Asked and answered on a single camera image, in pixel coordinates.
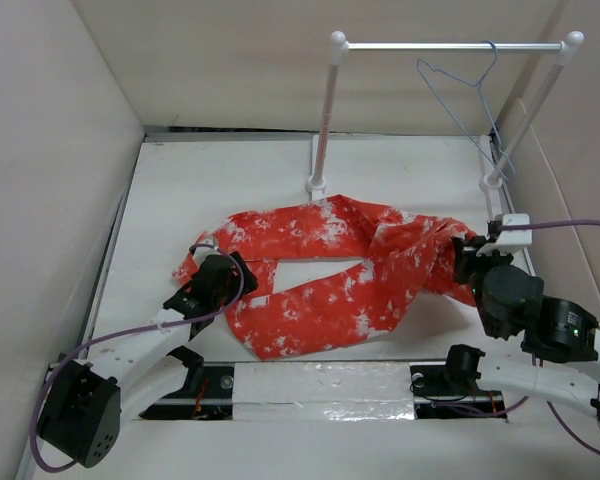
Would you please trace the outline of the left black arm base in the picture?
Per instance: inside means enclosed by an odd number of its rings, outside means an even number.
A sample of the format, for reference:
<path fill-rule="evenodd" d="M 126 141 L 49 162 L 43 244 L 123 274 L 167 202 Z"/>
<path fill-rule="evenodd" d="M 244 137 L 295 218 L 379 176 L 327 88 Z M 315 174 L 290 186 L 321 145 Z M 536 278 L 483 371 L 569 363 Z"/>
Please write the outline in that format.
<path fill-rule="evenodd" d="M 235 364 L 206 362 L 188 347 L 171 352 L 187 368 L 183 386 L 148 407 L 143 420 L 225 421 L 233 419 Z"/>

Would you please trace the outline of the silver foil tape strip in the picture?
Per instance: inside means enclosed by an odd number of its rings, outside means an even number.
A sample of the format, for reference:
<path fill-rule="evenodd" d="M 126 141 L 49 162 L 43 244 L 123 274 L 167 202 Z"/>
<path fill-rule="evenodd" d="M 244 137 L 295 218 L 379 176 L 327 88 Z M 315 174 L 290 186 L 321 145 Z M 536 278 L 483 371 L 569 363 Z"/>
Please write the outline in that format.
<path fill-rule="evenodd" d="M 405 362 L 239 363 L 236 421 L 410 421 L 415 418 Z"/>

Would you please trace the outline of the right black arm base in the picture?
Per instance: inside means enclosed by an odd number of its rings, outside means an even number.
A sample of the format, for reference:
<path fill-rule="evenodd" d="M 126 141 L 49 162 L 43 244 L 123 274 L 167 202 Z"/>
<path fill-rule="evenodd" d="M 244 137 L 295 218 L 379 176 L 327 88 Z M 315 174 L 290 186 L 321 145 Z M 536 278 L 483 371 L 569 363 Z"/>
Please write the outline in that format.
<path fill-rule="evenodd" d="M 480 390 L 478 364 L 485 353 L 453 345 L 444 360 L 409 364 L 410 391 L 418 420 L 508 419 L 502 393 Z"/>

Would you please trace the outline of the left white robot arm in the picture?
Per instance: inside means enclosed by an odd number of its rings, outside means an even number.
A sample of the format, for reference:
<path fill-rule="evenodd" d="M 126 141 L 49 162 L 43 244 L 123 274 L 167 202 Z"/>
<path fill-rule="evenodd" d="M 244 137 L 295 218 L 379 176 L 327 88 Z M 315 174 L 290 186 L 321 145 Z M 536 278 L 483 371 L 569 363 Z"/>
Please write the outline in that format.
<path fill-rule="evenodd" d="M 202 387 L 203 359 L 188 343 L 217 316 L 258 287 L 238 252 L 217 247 L 145 326 L 93 338 L 64 356 L 45 381 L 29 432 L 36 464 L 48 473 L 44 441 L 92 468 L 111 451 L 121 427 L 176 391 L 192 396 Z"/>

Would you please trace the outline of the red white patterned trousers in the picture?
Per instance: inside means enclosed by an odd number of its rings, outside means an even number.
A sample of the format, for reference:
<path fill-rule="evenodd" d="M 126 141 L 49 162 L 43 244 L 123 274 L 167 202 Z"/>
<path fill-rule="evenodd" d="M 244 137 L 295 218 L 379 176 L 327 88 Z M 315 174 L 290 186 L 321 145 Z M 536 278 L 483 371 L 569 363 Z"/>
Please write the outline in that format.
<path fill-rule="evenodd" d="M 476 333 L 467 288 L 454 283 L 451 241 L 473 233 L 447 208 L 335 195 L 276 208 L 204 205 L 174 221 L 176 281 L 198 241 L 238 251 L 258 288 L 194 345 L 214 360 L 423 357 Z"/>

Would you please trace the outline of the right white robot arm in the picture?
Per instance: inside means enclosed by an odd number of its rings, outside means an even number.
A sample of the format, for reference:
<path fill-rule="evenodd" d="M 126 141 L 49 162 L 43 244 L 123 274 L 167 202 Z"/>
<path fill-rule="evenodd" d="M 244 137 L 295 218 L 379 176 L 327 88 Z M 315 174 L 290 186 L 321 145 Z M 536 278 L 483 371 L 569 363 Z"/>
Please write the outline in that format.
<path fill-rule="evenodd" d="M 449 349 L 442 381 L 453 393 L 476 386 L 517 390 L 560 403 L 600 423 L 600 324 L 575 302 L 547 296 L 541 278 L 513 265 L 495 241 L 455 238 L 453 278 L 469 286 L 485 334 L 522 337 L 521 349 L 535 360 L 567 365 L 572 373 L 490 359 L 468 345 Z"/>

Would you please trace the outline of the white clothes rack frame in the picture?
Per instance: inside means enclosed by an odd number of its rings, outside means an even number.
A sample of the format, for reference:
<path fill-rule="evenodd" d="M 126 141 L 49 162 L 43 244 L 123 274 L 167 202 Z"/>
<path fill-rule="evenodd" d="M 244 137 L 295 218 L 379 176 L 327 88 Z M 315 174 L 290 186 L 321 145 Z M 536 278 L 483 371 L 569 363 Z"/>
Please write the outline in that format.
<path fill-rule="evenodd" d="M 489 217 L 494 211 L 494 200 L 500 198 L 499 190 L 505 181 L 505 167 L 527 134 L 532 122 L 557 83 L 562 71 L 576 55 L 584 43 L 585 36 L 580 31 L 572 31 L 558 43 L 494 43 L 482 41 L 478 43 L 443 43 L 443 42 L 350 42 L 341 31 L 331 34 L 331 53 L 328 65 L 326 88 L 321 115 L 320 130 L 314 139 L 315 152 L 312 154 L 311 175 L 306 181 L 306 190 L 312 201 L 326 197 L 327 182 L 324 177 L 326 152 L 330 135 L 331 116 L 335 101 L 338 73 L 344 56 L 349 52 L 461 52 L 461 53 L 491 53 L 497 60 L 501 53 L 511 54 L 554 54 L 556 59 L 543 83 L 519 124 L 514 137 L 504 150 L 499 151 L 498 161 L 492 164 L 492 170 L 485 172 L 479 186 L 483 192 L 485 208 Z"/>

